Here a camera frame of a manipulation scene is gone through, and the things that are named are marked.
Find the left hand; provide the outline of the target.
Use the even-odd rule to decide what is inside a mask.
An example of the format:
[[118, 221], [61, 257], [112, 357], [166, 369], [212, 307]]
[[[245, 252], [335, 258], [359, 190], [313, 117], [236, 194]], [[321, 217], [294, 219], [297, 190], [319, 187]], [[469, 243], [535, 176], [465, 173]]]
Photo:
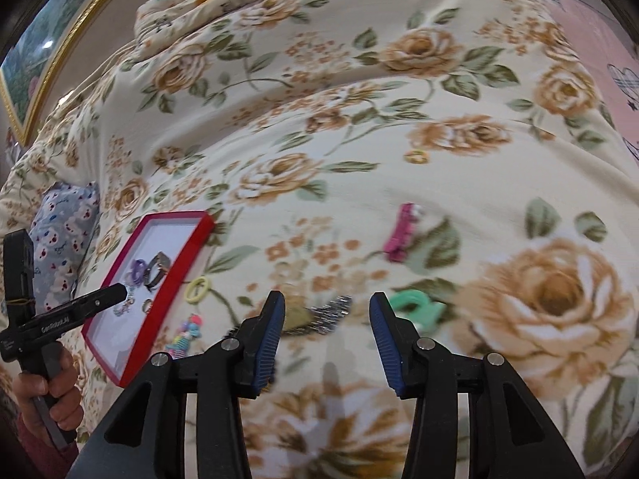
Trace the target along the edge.
[[60, 343], [25, 349], [13, 392], [27, 431], [58, 452], [67, 451], [83, 418], [78, 372]]

